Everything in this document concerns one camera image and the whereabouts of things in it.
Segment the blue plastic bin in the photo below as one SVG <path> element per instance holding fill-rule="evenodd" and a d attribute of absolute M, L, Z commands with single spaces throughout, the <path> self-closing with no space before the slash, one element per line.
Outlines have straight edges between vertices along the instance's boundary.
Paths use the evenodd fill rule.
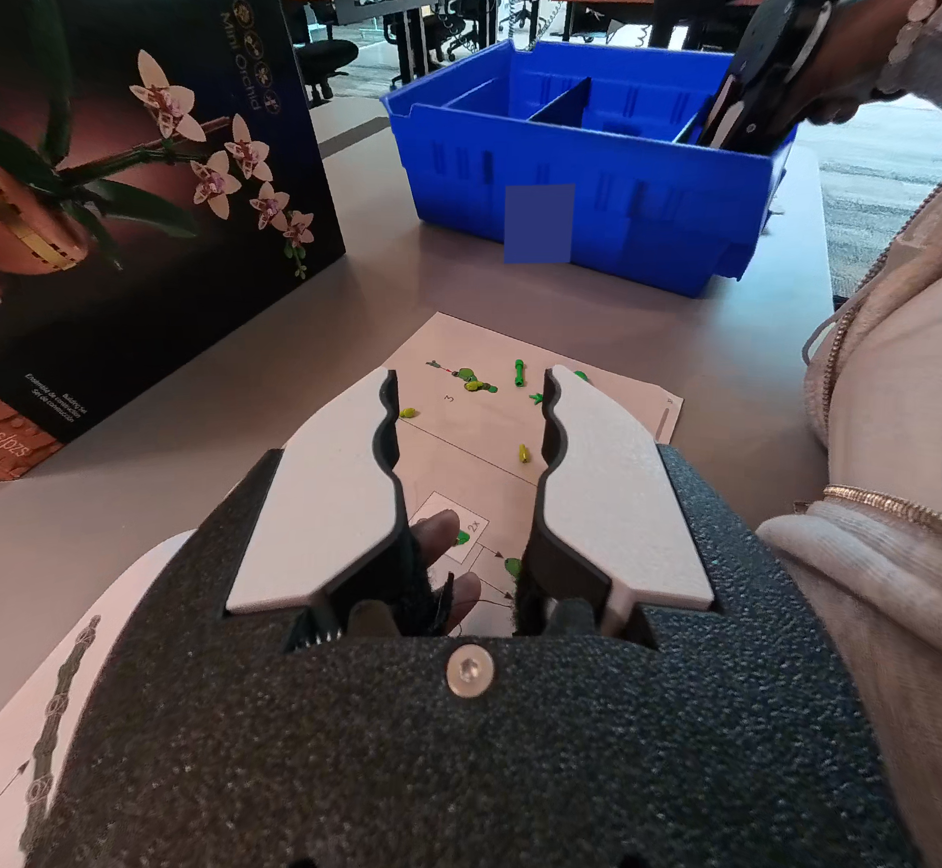
<path fill-rule="evenodd" d="M 571 237 L 569 261 L 698 297 L 751 262 L 794 134 L 772 155 L 674 144 L 732 55 L 511 41 L 382 97 L 421 220 L 498 243 Z M 593 80 L 583 128 L 528 122 Z"/>

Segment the dark orchid brick set box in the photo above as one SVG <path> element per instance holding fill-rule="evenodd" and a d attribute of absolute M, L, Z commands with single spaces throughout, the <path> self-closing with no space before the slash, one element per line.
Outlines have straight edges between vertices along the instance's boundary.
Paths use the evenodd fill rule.
<path fill-rule="evenodd" d="M 345 246 L 282 0 L 1 0 L 2 482 Z"/>

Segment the person's left hand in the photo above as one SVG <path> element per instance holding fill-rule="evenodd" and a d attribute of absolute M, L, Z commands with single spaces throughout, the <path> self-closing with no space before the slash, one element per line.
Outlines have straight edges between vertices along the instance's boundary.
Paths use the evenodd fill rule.
<path fill-rule="evenodd" d="M 418 542 L 430 582 L 439 579 L 436 564 L 449 556 L 458 540 L 460 519 L 452 509 L 445 509 L 430 518 L 417 521 L 411 528 Z M 449 611 L 442 625 L 442 635 L 450 635 L 461 626 L 465 617 L 481 598 L 481 579 L 473 570 L 456 575 L 451 580 Z"/>

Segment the white instruction booklet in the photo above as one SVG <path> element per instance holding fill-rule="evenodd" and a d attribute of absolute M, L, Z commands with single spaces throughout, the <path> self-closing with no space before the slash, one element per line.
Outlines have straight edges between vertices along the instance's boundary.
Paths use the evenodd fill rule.
<path fill-rule="evenodd" d="M 526 384 L 514 386 L 522 358 Z M 543 390 L 554 365 L 582 370 L 598 390 L 668 444 L 683 399 L 654 384 L 631 380 L 570 357 L 514 340 L 441 313 L 385 362 L 397 373 L 402 408 L 418 414 L 396 426 L 411 523 L 445 509 L 460 518 L 458 545 L 435 568 L 441 587 L 450 573 L 473 570 L 482 598 L 453 633 L 509 637 L 512 594 L 529 531 L 539 476 L 544 419 L 527 396 Z M 524 443 L 530 462 L 518 459 Z M 27 800 L 35 786 L 54 792 L 81 707 L 131 608 L 190 536 L 162 541 L 128 566 L 86 611 L 2 711 L 2 866 L 25 866 L 20 838 L 31 807 L 46 815 L 51 795 Z"/>

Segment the person's right hand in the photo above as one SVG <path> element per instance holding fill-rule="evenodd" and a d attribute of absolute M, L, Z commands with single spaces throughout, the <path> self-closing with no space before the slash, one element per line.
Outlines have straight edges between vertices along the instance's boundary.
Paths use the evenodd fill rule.
<path fill-rule="evenodd" d="M 781 106 L 786 121 L 844 123 L 874 92 L 916 0 L 841 0 Z"/>

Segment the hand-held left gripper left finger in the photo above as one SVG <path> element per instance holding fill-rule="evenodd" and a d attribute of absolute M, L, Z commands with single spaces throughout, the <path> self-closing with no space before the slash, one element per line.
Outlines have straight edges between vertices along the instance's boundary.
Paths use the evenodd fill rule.
<path fill-rule="evenodd" d="M 376 368 L 285 443 L 225 608 L 233 615 L 327 595 L 406 527 L 394 371 Z"/>

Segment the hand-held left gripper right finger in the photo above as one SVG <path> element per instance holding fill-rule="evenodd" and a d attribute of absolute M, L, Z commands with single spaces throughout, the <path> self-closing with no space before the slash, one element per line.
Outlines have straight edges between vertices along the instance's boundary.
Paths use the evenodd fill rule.
<path fill-rule="evenodd" d="M 538 636 L 565 602 L 626 638 L 642 606 L 705 613 L 715 593 L 654 437 L 563 365 L 546 370 L 545 430 L 519 575 L 519 635 Z"/>

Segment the black office chair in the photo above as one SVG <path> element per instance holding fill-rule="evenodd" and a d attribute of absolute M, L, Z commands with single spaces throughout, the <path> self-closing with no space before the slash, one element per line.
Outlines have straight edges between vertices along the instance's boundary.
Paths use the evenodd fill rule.
<path fill-rule="evenodd" d="M 461 47 L 472 53 L 478 50 L 479 0 L 437 0 L 423 23 L 430 66 L 434 69 L 444 62 L 454 62 Z"/>
<path fill-rule="evenodd" d="M 351 64 L 359 56 L 359 49 L 346 39 L 312 40 L 303 3 L 285 5 L 285 13 L 305 93 L 310 90 L 308 106 L 321 106 L 334 97 L 329 79 Z"/>

